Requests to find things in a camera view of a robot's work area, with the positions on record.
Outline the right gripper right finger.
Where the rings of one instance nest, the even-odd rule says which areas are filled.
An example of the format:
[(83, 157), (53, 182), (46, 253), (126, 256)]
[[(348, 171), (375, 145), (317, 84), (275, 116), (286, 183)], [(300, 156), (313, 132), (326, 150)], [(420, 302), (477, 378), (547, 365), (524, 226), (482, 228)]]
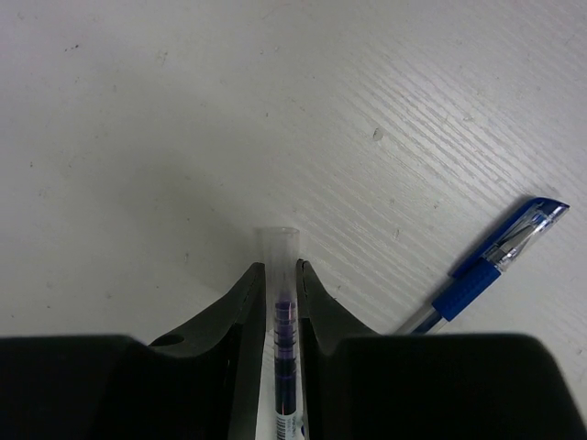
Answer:
[(375, 332), (327, 292), (309, 261), (296, 262), (295, 276), (305, 438), (349, 439), (345, 342)]

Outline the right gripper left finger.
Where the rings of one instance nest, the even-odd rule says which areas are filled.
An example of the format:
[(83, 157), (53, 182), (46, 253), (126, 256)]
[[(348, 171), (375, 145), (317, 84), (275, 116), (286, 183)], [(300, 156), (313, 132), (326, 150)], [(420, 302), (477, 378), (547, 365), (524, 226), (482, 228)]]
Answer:
[(150, 344), (164, 363), (156, 411), (164, 438), (254, 438), (265, 331), (265, 267), (256, 262), (219, 300)]

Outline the purple ink refill pen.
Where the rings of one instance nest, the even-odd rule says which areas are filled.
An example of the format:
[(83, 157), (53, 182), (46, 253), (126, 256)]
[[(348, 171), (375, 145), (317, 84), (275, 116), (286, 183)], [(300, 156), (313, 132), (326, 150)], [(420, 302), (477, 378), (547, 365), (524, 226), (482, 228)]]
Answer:
[(275, 437), (298, 436), (296, 264), (299, 231), (274, 226), (260, 230), (265, 268), (267, 323), (273, 333)]

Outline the blue gel pen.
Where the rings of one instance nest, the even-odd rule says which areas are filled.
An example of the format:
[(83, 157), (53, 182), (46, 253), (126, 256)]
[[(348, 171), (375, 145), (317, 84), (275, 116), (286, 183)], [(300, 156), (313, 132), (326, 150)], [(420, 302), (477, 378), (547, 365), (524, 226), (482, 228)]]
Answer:
[(568, 211), (564, 202), (530, 198), (509, 214), (449, 275), (449, 281), (399, 326), (397, 335), (426, 335), (453, 321), (486, 292)]

